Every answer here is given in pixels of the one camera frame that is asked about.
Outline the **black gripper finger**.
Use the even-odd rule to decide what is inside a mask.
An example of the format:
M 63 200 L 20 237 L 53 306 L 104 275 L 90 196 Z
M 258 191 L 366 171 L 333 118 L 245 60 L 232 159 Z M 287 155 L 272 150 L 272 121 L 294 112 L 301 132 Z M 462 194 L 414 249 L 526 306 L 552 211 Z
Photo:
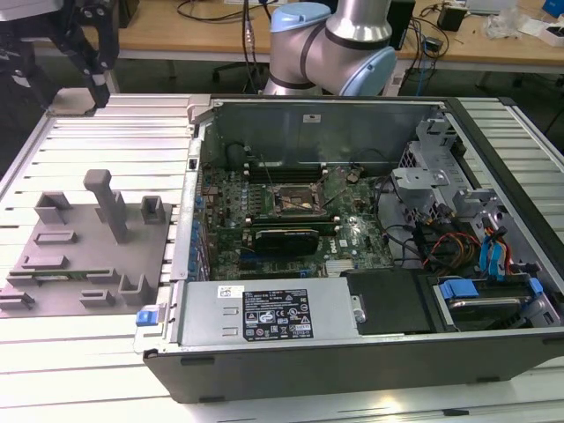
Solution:
M 28 17 L 1 22 L 1 68 L 10 72 L 19 85 L 31 90 L 45 110 L 51 105 L 51 80 L 36 63 L 29 38 L 47 34 L 44 17 Z
M 119 54 L 119 10 L 116 1 L 64 1 L 47 15 L 47 37 L 81 72 L 94 105 L 107 105 L 105 73 Z

